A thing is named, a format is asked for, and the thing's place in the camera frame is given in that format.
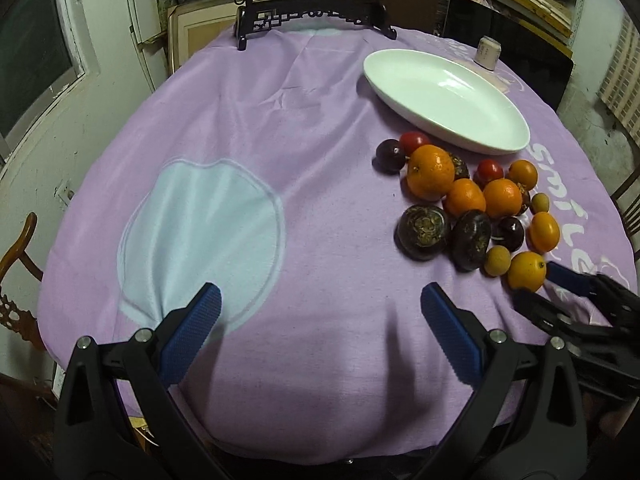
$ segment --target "can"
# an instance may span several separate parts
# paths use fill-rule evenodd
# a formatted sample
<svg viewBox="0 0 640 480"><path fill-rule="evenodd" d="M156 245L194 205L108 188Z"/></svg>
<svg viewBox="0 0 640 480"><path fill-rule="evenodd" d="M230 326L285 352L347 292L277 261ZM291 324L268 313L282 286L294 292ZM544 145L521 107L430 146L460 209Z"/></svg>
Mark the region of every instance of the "can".
<svg viewBox="0 0 640 480"><path fill-rule="evenodd" d="M500 53L502 52L502 45L494 40L485 36L480 40L478 45L478 51L476 52L476 58L474 59L478 65L484 67L487 70L495 70L495 66L500 59Z"/></svg>

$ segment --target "bolt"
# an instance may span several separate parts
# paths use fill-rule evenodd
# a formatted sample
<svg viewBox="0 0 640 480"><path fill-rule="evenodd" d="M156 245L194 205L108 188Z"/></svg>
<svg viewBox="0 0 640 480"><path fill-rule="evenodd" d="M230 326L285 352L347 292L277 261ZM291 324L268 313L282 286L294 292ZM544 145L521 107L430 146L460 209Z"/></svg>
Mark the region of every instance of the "bolt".
<svg viewBox="0 0 640 480"><path fill-rule="evenodd" d="M551 338L551 346L556 350L562 350L564 348L564 340L561 337L554 336Z"/></svg>
<svg viewBox="0 0 640 480"><path fill-rule="evenodd" d="M78 346L79 349L84 350L85 348L89 348L90 344L91 338L87 335L83 335L80 339L78 339L76 346Z"/></svg>
<svg viewBox="0 0 640 480"><path fill-rule="evenodd" d="M141 328L138 330L133 336L135 340L139 343L146 343L153 337L153 332L151 332L148 328Z"/></svg>
<svg viewBox="0 0 640 480"><path fill-rule="evenodd" d="M489 332L489 338L491 338L491 341L498 344L507 341L507 335L500 329L491 330L491 332Z"/></svg>

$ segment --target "white wall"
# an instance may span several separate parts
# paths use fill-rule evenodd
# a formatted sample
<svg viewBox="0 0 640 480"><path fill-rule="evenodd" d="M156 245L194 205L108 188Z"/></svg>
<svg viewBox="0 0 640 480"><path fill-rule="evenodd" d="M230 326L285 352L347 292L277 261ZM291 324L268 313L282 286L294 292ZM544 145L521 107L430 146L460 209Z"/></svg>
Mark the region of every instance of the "white wall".
<svg viewBox="0 0 640 480"><path fill-rule="evenodd" d="M63 215L56 186L70 180L77 190L92 162L151 93L130 36L127 0L69 4L86 74L31 129L0 174L0 251L34 211L38 226L28 252L41 267ZM2 293L35 313L38 282L19 264L3 281ZM0 327L0 372L30 380L47 367L41 360L30 344Z"/></svg>
<svg viewBox="0 0 640 480"><path fill-rule="evenodd" d="M618 44L624 9L619 0L585 0L574 42L574 73L558 115L612 193L635 167L634 146L598 98Z"/></svg>

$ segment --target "purple tablecloth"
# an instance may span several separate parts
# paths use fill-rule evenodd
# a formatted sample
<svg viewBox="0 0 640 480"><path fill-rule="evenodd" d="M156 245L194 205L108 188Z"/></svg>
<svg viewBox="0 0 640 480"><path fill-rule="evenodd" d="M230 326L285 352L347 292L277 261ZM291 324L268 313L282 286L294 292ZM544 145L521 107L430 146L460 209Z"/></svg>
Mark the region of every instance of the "purple tablecloth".
<svg viewBox="0 0 640 480"><path fill-rule="evenodd" d="M57 361L66 365L81 335L106 343L155 327L213 282L223 317L173 391L178 404L233 452L323 463L436 444L466 403L471 390L420 314L427 283L488 329L543 342L499 280L396 249L410 202L371 157L411 126L362 75L365 57L385 48L467 66L475 52L415 31L391 41L339 20L299 20L255 35L245 52L227 32L162 85L91 168L50 252L38 314ZM537 165L562 228L548 259L635 291L620 218L574 138L505 65L475 70L529 123L527 149L499 161ZM439 144L472 171L482 158ZM564 290L543 293L603 321Z"/></svg>

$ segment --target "dish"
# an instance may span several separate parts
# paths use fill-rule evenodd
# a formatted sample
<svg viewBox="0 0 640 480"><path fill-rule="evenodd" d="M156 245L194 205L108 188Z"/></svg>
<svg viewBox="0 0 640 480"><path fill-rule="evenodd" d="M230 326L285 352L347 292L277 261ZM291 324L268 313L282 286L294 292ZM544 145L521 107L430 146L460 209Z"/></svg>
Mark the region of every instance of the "dish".
<svg viewBox="0 0 640 480"><path fill-rule="evenodd" d="M417 50L369 54L364 74L396 113L428 134L487 155L529 143L527 121L496 87L468 68Z"/></svg>

